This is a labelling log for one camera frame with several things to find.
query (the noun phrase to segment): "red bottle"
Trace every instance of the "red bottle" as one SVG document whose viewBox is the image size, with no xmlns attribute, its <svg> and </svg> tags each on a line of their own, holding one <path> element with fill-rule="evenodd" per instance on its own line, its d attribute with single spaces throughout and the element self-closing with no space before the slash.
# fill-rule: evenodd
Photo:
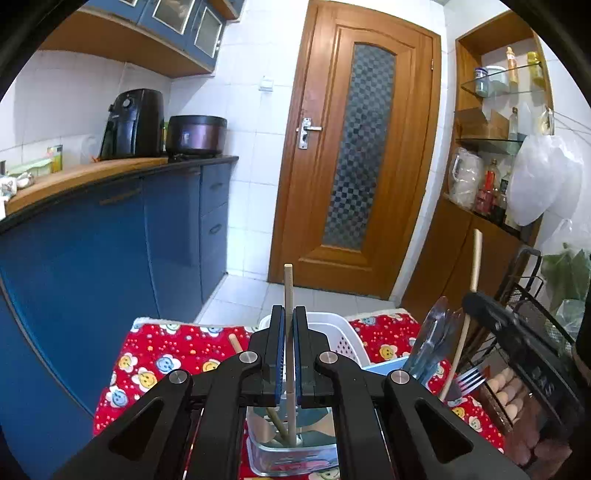
<svg viewBox="0 0 591 480">
<path fill-rule="evenodd" d="M 492 189 L 495 184 L 495 173 L 492 170 L 486 172 L 483 187 L 478 190 L 474 201 L 474 211 L 481 215 L 488 216 L 491 212 L 494 195 Z"/>
</svg>

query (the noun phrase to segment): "upper cabinet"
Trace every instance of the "upper cabinet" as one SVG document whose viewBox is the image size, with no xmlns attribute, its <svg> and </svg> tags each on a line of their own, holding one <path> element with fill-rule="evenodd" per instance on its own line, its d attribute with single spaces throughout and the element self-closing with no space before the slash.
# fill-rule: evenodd
<svg viewBox="0 0 591 480">
<path fill-rule="evenodd" d="M 148 0 L 90 0 L 86 6 L 97 7 L 137 23 L 147 2 Z"/>
<path fill-rule="evenodd" d="M 169 78 L 207 74 L 215 69 L 226 21 L 236 20 L 242 7 L 243 0 L 90 0 L 40 50 L 131 62 Z"/>
<path fill-rule="evenodd" d="M 195 15 L 185 50 L 213 70 L 224 26 L 221 14 L 211 3 L 203 0 Z"/>
<path fill-rule="evenodd" d="M 158 0 L 150 2 L 139 18 L 139 25 L 183 48 L 190 35 L 198 0 Z"/>
</svg>

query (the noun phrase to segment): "frosted glass panel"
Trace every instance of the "frosted glass panel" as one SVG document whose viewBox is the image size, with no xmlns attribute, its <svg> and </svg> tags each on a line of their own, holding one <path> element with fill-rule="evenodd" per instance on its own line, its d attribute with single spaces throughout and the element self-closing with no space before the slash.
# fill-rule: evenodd
<svg viewBox="0 0 591 480">
<path fill-rule="evenodd" d="M 360 250 L 374 203 L 394 94 L 396 56 L 355 44 L 345 123 L 322 243 Z"/>
</svg>

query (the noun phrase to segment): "bottle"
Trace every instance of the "bottle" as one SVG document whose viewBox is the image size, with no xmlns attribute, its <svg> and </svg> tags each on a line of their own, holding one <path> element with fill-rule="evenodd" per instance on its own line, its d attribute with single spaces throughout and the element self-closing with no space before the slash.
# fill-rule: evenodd
<svg viewBox="0 0 591 480">
<path fill-rule="evenodd" d="M 492 191 L 494 193 L 494 192 L 498 191 L 501 186 L 501 172 L 499 172 L 499 168 L 496 166 L 496 159 L 495 158 L 493 158 L 491 160 L 490 165 L 488 165 L 485 175 L 488 172 L 492 172 L 492 174 L 493 174 Z"/>
<path fill-rule="evenodd" d="M 527 64 L 529 65 L 528 70 L 530 71 L 531 83 L 544 89 L 544 71 L 542 70 L 542 65 L 536 51 L 529 51 L 527 53 Z"/>
<path fill-rule="evenodd" d="M 474 201 L 474 211 L 482 216 L 488 216 L 491 212 L 495 173 L 487 170 L 484 185 L 478 190 Z"/>
<path fill-rule="evenodd" d="M 509 87 L 517 87 L 519 84 L 519 77 L 517 76 L 517 60 L 515 59 L 515 54 L 513 53 L 513 49 L 511 47 L 507 47 L 507 67 L 508 67 L 508 75 L 509 75 Z"/>
<path fill-rule="evenodd" d="M 499 226 L 503 225 L 505 212 L 507 211 L 507 187 L 509 186 L 509 177 L 511 172 L 507 173 L 501 180 L 501 188 L 496 193 L 491 207 L 491 221 Z"/>
<path fill-rule="evenodd" d="M 517 140 L 517 125 L 518 125 L 518 117 L 517 117 L 517 107 L 513 107 L 513 113 L 509 117 L 509 140 Z"/>
</svg>

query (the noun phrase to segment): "metal pivot screw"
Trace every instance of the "metal pivot screw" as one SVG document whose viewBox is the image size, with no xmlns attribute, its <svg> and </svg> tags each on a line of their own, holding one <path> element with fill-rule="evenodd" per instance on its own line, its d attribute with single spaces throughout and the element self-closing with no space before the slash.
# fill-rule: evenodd
<svg viewBox="0 0 591 480">
<path fill-rule="evenodd" d="M 185 370 L 175 370 L 174 372 L 172 372 L 168 376 L 168 379 L 170 380 L 171 383 L 181 384 L 181 383 L 185 382 L 185 380 L 188 377 L 189 376 L 187 375 L 187 372 Z"/>
<path fill-rule="evenodd" d="M 397 383 L 398 385 L 404 385 L 405 383 L 409 382 L 410 375 L 406 373 L 404 370 L 394 370 L 390 374 L 390 378 L 394 383 Z"/>
<path fill-rule="evenodd" d="M 324 364 L 334 364 L 339 359 L 339 356 L 334 352 L 322 352 L 320 354 L 320 361 Z"/>
<path fill-rule="evenodd" d="M 252 350 L 246 350 L 245 352 L 242 352 L 238 358 L 243 364 L 253 364 L 256 362 L 258 355 Z"/>
</svg>

